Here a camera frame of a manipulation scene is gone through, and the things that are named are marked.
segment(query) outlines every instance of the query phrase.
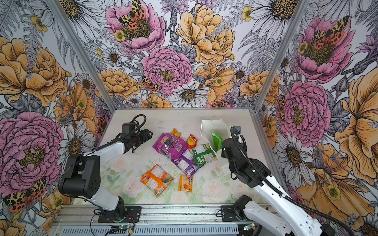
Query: red snack packet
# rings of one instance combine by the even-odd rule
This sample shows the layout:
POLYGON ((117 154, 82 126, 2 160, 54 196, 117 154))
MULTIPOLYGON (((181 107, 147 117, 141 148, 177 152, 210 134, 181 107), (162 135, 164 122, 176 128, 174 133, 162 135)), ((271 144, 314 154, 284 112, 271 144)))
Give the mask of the red snack packet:
POLYGON ((197 141, 198 140, 193 135, 190 135, 188 140, 186 141, 186 145, 188 146, 188 148, 192 149, 197 146, 197 141))

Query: flower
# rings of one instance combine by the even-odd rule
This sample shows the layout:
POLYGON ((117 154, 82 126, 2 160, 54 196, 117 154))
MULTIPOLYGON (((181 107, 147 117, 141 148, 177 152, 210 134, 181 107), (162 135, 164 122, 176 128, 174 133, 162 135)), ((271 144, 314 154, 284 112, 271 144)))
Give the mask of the flower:
MULTIPOLYGON (((268 70, 263 72, 256 72, 250 76, 246 77, 247 83, 243 83, 240 85, 240 95, 248 97, 252 97, 255 94, 259 94, 261 91, 262 86, 265 83, 266 77, 268 76, 268 70)), ((272 85, 269 87, 269 91, 266 94, 265 101, 270 105, 273 106, 274 102, 278 97, 278 84, 279 84, 279 77, 276 74, 274 77, 272 85)))
POLYGON ((147 102, 142 104, 142 107, 156 107, 156 108, 171 108, 171 103, 165 98, 155 94, 146 97, 147 102))
MULTIPOLYGON (((30 0, 28 5, 34 9, 34 14, 41 18, 42 25, 53 26, 55 36, 60 39, 62 32, 60 26, 46 4, 47 0, 30 0)), ((101 23, 106 20, 102 16, 104 8, 100 0, 60 0, 71 25, 77 35, 84 42, 100 39, 100 31, 103 31, 101 23)))
POLYGON ((294 136, 290 134, 287 136, 278 135, 278 142, 275 147, 278 155, 277 161, 280 168, 283 169, 287 181, 294 184, 296 188, 301 185, 305 186, 303 180, 309 185, 312 185, 312 182, 315 181, 314 174, 307 167, 307 163, 311 163, 313 158, 310 153, 301 151, 301 149, 301 141, 294 136))
POLYGON ((304 147, 315 145, 331 123, 327 94, 315 81, 296 81, 285 97, 282 133, 297 137, 304 147))
POLYGON ((200 80, 205 80, 202 87, 209 88, 208 103, 221 99, 227 91, 232 89, 232 82, 236 82, 233 67, 216 68, 215 65, 208 64, 197 67, 193 75, 200 77, 200 80))
POLYGON ((79 83, 75 83, 75 87, 68 93, 69 95, 59 96, 57 105, 54 106, 55 121, 65 125, 69 123, 76 129, 80 120, 83 120, 94 133, 97 119, 92 98, 85 94, 79 83))
POLYGON ((84 91, 88 95, 90 95, 91 91, 94 91, 95 89, 95 85, 93 84, 92 79, 88 74, 81 74, 76 81, 80 84, 81 87, 83 87, 84 91))
POLYGON ((243 8, 243 14, 242 14, 242 18, 243 20, 245 20, 246 22, 249 22, 252 18, 250 16, 250 14, 253 12, 252 10, 252 7, 250 6, 245 6, 243 8))
POLYGON ((102 134, 105 132, 105 128, 110 120, 110 115, 105 113, 97 117, 96 133, 94 134, 95 146, 97 146, 102 134))
POLYGON ((378 232, 378 216, 367 215, 364 217, 363 225, 354 232, 355 236, 369 236, 377 234, 378 232))
POLYGON ((298 188, 306 205, 323 212, 330 213, 340 221, 349 215, 356 214, 357 221, 351 227, 356 230, 363 224, 361 216, 374 214, 370 202, 357 193, 361 191, 355 179, 348 178, 351 168, 332 144, 318 143, 314 148, 314 161, 307 163, 315 175, 315 181, 298 188))
POLYGON ((202 186, 202 199, 206 203, 226 202, 229 196, 228 189, 216 179, 206 181, 202 186))
POLYGON ((129 104, 131 107, 141 107, 142 105, 142 99, 138 97, 137 95, 131 95, 126 98, 127 104, 129 104))
MULTIPOLYGON (((103 70, 100 72, 100 78, 111 97, 120 95, 126 99, 128 96, 140 92, 137 80, 121 70, 117 71, 111 68, 103 70)), ((101 96, 97 88, 95 92, 97 96, 101 96)))
POLYGON ((195 6, 195 15, 189 12, 182 14, 177 33, 183 37, 185 46, 193 45, 197 51, 195 60, 202 63, 220 65, 232 54, 235 32, 231 28, 214 36, 213 30, 221 26, 223 17, 214 15, 208 6, 195 6))
POLYGON ((37 30, 47 32, 47 27, 41 23, 41 18, 33 15, 30 17, 30 20, 36 25, 37 30))
POLYGON ((234 75, 235 75, 235 78, 236 80, 245 80, 245 78, 247 76, 249 76, 251 73, 248 69, 248 67, 246 66, 236 66, 235 70, 234 70, 234 75))
POLYGON ((327 83, 333 79, 347 66, 353 55, 353 53, 348 53, 351 47, 349 43, 355 33, 354 30, 350 31, 350 22, 349 18, 343 30, 345 35, 337 43, 327 43, 321 49, 315 49, 314 33, 318 30, 327 32, 338 23, 331 23, 331 20, 324 21, 324 18, 315 17, 299 39, 301 45, 298 54, 291 62, 291 69, 320 83, 327 83))
POLYGON ((123 192, 130 198, 136 197, 144 190, 144 184, 141 183, 140 179, 127 178, 125 184, 123 185, 123 192))
POLYGON ((324 0, 318 3, 319 16, 324 16, 325 20, 331 19, 332 22, 337 21, 346 15, 355 17, 359 11, 366 11, 372 4, 371 1, 363 0, 324 0))
POLYGON ((122 3, 121 7, 115 5, 114 8, 106 8, 105 10, 106 23, 110 26, 108 32, 115 34, 115 42, 121 45, 124 50, 121 53, 127 56, 152 50, 154 47, 162 45, 165 40, 166 24, 164 18, 158 17, 151 4, 148 4, 147 7, 143 0, 140 0, 140 2, 146 10, 146 18, 141 20, 136 29, 123 27, 118 20, 119 17, 130 14, 131 3, 128 6, 122 3))
POLYGON ((42 106, 49 106, 57 96, 67 92, 66 73, 47 48, 37 45, 36 65, 28 75, 29 46, 22 39, 9 42, 0 37, 0 94, 12 95, 8 103, 17 101, 22 93, 33 94, 42 101, 42 106))
POLYGON ((161 0, 161 5, 164 15, 168 12, 178 12, 182 15, 188 10, 188 0, 161 0))
POLYGON ((209 94, 209 87, 198 88, 199 82, 193 83, 190 87, 187 84, 173 89, 168 101, 175 107, 202 107, 207 103, 205 96, 209 94))
POLYGON ((107 48, 102 52, 102 59, 112 66, 118 66, 121 54, 116 48, 107 48))
POLYGON ((258 38, 266 32, 266 38, 273 37, 278 42, 289 27, 298 0, 253 0, 253 12, 249 16, 255 20, 252 31, 260 31, 258 38))
POLYGON ((189 203, 189 198, 185 194, 184 191, 175 191, 171 196, 170 196, 170 204, 187 204, 189 203))
POLYGON ((353 174, 370 185, 378 177, 378 129, 375 126, 378 117, 374 105, 377 85, 378 68, 349 83, 349 103, 341 100, 341 104, 352 114, 350 123, 343 132, 335 133, 335 140, 347 154, 353 174))
POLYGON ((42 201, 42 205, 46 207, 43 211, 39 212, 39 215, 48 218, 52 215, 59 213, 63 205, 69 205, 71 203, 71 198, 62 195, 58 187, 48 196, 45 197, 42 201))
POLYGON ((192 68, 185 54, 166 46, 155 48, 143 57, 144 76, 161 87, 160 92, 171 94, 172 89, 188 84, 192 79, 192 68))
POLYGON ((87 123, 80 120, 74 130, 71 124, 67 126, 67 137, 60 142, 60 155, 58 165, 66 160, 70 154, 83 154, 90 152, 95 146, 93 133, 87 129, 87 123))
POLYGON ((0 234, 6 236, 25 236, 26 223, 14 220, 12 225, 9 225, 9 221, 6 219, 0 220, 0 234))
POLYGON ((264 116, 262 118, 262 126, 265 134, 268 136, 270 147, 273 149, 277 142, 277 118, 275 116, 264 116))
POLYGON ((198 3, 201 5, 206 5, 208 8, 215 7, 215 0, 198 0, 198 3))
POLYGON ((0 120, 0 193, 2 197, 23 192, 42 178, 54 182, 61 166, 57 164, 63 132, 58 124, 42 114, 23 112, 17 118, 0 120))

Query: green snack bag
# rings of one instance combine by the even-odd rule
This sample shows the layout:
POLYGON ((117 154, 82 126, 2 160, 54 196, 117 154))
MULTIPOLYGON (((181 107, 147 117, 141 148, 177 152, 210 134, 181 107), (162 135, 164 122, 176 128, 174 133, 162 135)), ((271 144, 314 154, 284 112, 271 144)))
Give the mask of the green snack bag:
POLYGON ((197 145, 196 147, 192 148, 192 152, 194 153, 194 161, 199 166, 214 160, 218 160, 209 144, 197 145))
POLYGON ((213 136, 214 149, 217 152, 222 149, 223 138, 215 131, 211 131, 211 134, 213 136))

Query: cable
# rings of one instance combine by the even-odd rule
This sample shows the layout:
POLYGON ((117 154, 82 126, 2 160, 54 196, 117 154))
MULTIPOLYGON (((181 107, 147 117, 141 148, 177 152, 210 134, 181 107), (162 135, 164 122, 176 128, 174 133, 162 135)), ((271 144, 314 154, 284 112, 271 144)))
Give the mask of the cable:
MULTIPOLYGON (((247 154, 245 153, 244 149, 241 147, 241 143, 238 141, 238 138, 235 136, 235 133, 239 134, 243 143, 245 144, 245 139, 243 137, 243 135, 240 134, 239 130, 237 130, 235 127, 231 127, 231 137, 232 137, 232 140, 234 141, 236 147, 239 149, 239 151, 241 152, 242 156, 244 157, 244 159, 247 161, 247 163, 252 166, 252 168, 254 168, 257 172, 257 174, 260 176, 260 178, 271 188, 273 189, 276 193, 278 193, 279 196, 282 196, 282 192, 280 190, 278 190, 271 182, 269 182, 269 180, 267 180, 267 178, 259 171, 258 168, 256 168, 256 166, 253 164, 253 162, 249 159, 249 157, 247 156, 247 154)), ((295 200, 291 199, 290 197, 288 196, 285 196, 284 197, 287 201, 293 203, 294 205, 296 206, 299 206, 309 212, 312 212, 314 214, 317 214, 319 216, 322 216, 330 221, 333 221, 334 223, 340 225, 341 227, 343 227, 344 229, 346 229, 346 231, 348 231, 349 235, 350 236, 354 236, 354 233, 353 231, 351 230, 350 227, 348 227, 344 222, 332 217, 332 216, 329 216, 327 214, 324 214, 323 212, 320 212, 320 211, 317 211, 315 209, 312 209, 311 207, 308 207, 308 206, 305 206, 305 205, 302 205, 298 202, 296 202, 295 200)))

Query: yellow packet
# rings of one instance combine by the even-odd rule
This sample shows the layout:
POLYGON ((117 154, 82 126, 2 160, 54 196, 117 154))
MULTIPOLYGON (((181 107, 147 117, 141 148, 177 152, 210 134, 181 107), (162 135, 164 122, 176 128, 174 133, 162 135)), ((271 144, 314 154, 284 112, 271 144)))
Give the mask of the yellow packet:
POLYGON ((189 179, 186 177, 186 175, 181 174, 180 177, 180 184, 178 186, 179 191, 187 191, 192 192, 192 184, 193 184, 193 177, 192 175, 189 179))

